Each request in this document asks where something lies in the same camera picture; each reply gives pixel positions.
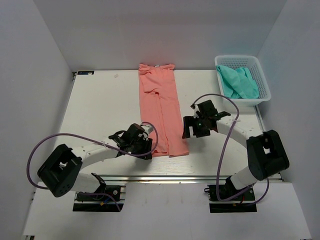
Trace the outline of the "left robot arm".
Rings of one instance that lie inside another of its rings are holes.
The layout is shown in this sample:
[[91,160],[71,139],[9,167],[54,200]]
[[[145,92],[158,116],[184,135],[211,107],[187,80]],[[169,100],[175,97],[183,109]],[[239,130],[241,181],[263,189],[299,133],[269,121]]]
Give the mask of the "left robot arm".
[[60,144],[39,168],[37,175],[56,198],[73,191],[99,200],[107,195],[105,181],[96,173],[83,173],[82,170],[124,155],[152,159],[158,143],[153,142],[150,135],[156,132],[151,123],[133,123],[128,130],[117,131],[102,141],[90,139],[89,145],[71,148]]

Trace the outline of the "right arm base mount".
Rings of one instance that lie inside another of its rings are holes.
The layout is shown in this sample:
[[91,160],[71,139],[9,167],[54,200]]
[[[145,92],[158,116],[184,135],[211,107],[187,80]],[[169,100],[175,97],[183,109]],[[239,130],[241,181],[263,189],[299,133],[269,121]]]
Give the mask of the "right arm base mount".
[[256,213],[256,197],[253,185],[243,189],[235,189],[231,178],[228,177],[224,184],[208,185],[204,188],[209,200],[209,212],[211,214],[229,213]]

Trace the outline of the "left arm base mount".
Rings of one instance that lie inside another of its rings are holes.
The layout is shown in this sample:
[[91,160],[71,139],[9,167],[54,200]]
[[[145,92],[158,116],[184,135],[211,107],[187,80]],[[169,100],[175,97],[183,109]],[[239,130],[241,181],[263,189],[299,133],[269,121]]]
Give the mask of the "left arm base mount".
[[95,173],[80,173],[72,190],[73,212],[117,213],[125,203],[126,187],[107,184]]

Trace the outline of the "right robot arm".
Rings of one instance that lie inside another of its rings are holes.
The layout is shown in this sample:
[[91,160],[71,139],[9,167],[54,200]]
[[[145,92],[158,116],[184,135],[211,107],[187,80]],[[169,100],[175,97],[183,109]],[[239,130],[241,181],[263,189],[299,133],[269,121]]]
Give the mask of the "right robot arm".
[[246,149],[247,166],[229,176],[217,196],[238,199],[244,189],[289,168],[290,162],[280,135],[275,130],[246,130],[231,114],[219,112],[211,100],[192,104],[192,116],[183,117],[183,139],[210,136],[212,131],[232,139]]

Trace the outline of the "pink t shirt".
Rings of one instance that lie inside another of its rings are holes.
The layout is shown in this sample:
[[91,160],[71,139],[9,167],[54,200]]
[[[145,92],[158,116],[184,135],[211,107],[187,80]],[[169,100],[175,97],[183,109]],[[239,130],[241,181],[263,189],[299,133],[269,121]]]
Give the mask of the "pink t shirt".
[[140,64],[139,107],[143,122],[153,124],[158,132],[151,133],[157,144],[153,157],[179,157],[189,154],[187,141],[182,138],[183,121],[174,75],[174,64],[149,66]]

